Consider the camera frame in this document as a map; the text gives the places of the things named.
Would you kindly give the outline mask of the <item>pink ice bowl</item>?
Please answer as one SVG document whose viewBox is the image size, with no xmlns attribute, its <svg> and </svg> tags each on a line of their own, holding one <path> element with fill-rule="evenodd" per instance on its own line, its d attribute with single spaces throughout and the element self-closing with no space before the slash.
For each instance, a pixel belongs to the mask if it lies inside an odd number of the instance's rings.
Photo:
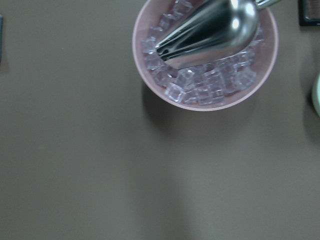
<svg viewBox="0 0 320 240">
<path fill-rule="evenodd" d="M 255 83 L 247 89 L 226 96 L 224 101 L 221 103 L 196 106 L 178 103 L 168 99 L 165 95 L 165 89 L 156 85 L 151 72 L 148 71 L 145 66 L 141 41 L 147 37 L 149 27 L 156 24 L 157 20 L 160 19 L 161 14 L 168 10 L 169 7 L 173 6 L 173 4 L 174 2 L 172 0 L 146 1 L 134 24 L 132 34 L 133 57 L 136 68 L 146 85 L 146 89 L 153 92 L 158 99 L 162 99 L 162 101 L 175 107 L 197 112 L 211 112 L 230 108 L 251 97 L 269 77 L 278 54 L 279 34 L 277 24 L 271 10 L 266 8 L 259 13 L 260 26 L 263 29 L 265 41 L 256 47 L 256 58 L 252 66 L 252 70 L 257 73 Z"/>
</svg>

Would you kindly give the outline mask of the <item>steel ice scoop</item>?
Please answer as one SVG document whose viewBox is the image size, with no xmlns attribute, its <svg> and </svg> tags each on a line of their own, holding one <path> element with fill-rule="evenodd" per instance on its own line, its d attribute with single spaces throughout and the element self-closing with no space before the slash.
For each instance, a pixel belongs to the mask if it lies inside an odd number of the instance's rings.
<svg viewBox="0 0 320 240">
<path fill-rule="evenodd" d="M 204 0 L 157 42 L 159 57 L 175 69 L 222 60 L 256 37 L 260 11 L 274 0 Z"/>
</svg>

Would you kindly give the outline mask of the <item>mint green bowl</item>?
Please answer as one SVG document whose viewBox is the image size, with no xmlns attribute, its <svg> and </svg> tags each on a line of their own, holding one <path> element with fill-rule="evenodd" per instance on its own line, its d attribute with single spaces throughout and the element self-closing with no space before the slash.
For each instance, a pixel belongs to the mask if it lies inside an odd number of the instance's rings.
<svg viewBox="0 0 320 240">
<path fill-rule="evenodd" d="M 313 108 L 318 116 L 320 116 L 320 74 L 315 78 L 311 92 Z"/>
</svg>

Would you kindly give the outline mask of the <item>grey folded cloth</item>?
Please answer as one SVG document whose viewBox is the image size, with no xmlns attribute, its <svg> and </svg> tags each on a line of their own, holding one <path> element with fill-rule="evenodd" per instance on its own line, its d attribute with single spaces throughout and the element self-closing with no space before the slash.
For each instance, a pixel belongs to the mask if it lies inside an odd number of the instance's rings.
<svg viewBox="0 0 320 240">
<path fill-rule="evenodd" d="M 2 60 L 2 44 L 3 44 L 3 16 L 0 14 L 0 62 Z"/>
</svg>

